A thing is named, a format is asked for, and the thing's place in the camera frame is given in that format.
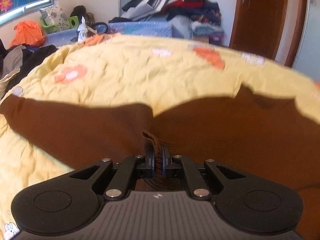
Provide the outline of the blue storage box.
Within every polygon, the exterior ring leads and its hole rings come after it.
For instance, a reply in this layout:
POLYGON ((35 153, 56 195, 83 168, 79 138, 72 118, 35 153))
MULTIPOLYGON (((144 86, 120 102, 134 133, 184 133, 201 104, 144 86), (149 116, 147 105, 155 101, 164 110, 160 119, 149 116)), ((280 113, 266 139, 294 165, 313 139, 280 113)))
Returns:
POLYGON ((166 22, 120 22, 108 23, 107 26, 109 34, 173 37, 172 26, 166 22))

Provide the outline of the green plastic basket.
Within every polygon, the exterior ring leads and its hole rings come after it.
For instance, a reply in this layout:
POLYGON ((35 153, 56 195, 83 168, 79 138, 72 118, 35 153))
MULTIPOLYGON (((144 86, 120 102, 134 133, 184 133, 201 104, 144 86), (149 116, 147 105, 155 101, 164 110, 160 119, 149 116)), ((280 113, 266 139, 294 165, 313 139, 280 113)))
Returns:
POLYGON ((64 30, 75 29, 79 26, 77 16, 67 18, 67 21, 59 20, 57 23, 47 25, 43 18, 40 18, 40 25, 46 34, 53 34, 64 30))

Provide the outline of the brown wooden door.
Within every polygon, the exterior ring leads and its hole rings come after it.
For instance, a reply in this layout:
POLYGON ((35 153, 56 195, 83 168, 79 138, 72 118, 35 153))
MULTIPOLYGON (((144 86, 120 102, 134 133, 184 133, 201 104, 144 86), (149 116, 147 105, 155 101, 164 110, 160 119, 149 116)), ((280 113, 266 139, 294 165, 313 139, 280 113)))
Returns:
POLYGON ((308 0, 236 0, 229 46, 292 67, 308 0))

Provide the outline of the orange plastic bag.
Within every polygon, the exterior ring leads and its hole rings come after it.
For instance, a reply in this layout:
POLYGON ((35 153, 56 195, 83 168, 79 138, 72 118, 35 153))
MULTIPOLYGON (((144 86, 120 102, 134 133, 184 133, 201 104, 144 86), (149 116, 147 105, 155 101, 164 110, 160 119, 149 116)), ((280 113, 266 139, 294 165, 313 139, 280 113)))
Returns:
POLYGON ((34 21, 20 22, 14 27, 14 31, 15 35, 9 44, 9 48, 20 44, 40 47, 44 45, 46 41, 40 24, 34 21))

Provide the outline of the white wardrobe door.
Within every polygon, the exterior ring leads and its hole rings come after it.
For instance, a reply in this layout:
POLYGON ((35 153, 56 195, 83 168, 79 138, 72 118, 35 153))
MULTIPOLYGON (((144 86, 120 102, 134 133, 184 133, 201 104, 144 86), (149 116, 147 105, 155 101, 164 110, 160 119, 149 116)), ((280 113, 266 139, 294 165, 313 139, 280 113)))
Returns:
POLYGON ((302 38, 293 68, 319 81, 319 0, 307 0, 302 38))

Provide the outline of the yellow floral bed sheet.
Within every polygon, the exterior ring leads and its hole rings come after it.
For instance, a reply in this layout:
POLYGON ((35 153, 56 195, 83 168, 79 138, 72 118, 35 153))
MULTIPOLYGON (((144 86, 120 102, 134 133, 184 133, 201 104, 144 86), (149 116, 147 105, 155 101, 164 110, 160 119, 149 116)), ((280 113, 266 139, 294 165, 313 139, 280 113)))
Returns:
MULTIPOLYGON (((319 83, 274 61, 176 38, 111 35, 93 46, 65 45, 44 59, 10 94, 81 106, 146 103, 157 115, 205 96, 234 97, 240 85, 272 98, 294 98, 319 124, 319 83)), ((71 171, 16 134, 1 115, 1 239, 19 230, 15 194, 71 171)))

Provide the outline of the grey patterned pillow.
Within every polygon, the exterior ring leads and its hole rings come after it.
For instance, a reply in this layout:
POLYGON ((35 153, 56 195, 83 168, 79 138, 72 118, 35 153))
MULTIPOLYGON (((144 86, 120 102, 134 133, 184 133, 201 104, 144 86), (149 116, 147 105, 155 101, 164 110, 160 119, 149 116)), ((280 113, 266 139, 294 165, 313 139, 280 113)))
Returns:
POLYGON ((51 6, 39 9, 41 18, 43 18, 47 25, 57 23, 59 20, 67 21, 67 16, 58 2, 51 6))

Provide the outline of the brown knitted garment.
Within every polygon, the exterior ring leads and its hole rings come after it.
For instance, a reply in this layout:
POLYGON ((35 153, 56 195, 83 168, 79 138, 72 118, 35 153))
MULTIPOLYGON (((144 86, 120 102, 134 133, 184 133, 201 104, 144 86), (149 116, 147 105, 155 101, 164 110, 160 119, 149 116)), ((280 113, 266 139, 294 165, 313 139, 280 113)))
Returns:
POLYGON ((141 103, 88 108, 10 95, 1 104, 10 128, 78 169, 161 146, 194 161, 212 158, 296 190, 304 212, 298 232, 319 239, 319 124, 293 99, 273 99, 241 86, 236 97, 192 100, 154 115, 141 103))

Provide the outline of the dark clothes on left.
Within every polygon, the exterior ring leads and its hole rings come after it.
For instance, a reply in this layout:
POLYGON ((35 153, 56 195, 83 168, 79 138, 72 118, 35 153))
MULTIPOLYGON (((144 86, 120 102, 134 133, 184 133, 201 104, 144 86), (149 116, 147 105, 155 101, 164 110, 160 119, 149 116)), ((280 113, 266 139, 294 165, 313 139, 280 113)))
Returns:
POLYGON ((26 44, 20 44, 6 49, 1 41, 1 98, 56 51, 54 45, 30 50, 26 44))

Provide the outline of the pile of dark clothes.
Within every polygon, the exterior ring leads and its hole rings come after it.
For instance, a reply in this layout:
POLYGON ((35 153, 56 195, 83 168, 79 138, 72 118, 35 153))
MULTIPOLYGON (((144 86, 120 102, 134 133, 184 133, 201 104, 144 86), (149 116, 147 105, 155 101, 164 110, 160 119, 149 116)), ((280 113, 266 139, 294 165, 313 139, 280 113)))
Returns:
POLYGON ((225 32, 217 2, 210 0, 131 0, 121 16, 110 23, 166 22, 172 26, 173 37, 195 39, 221 45, 225 32))

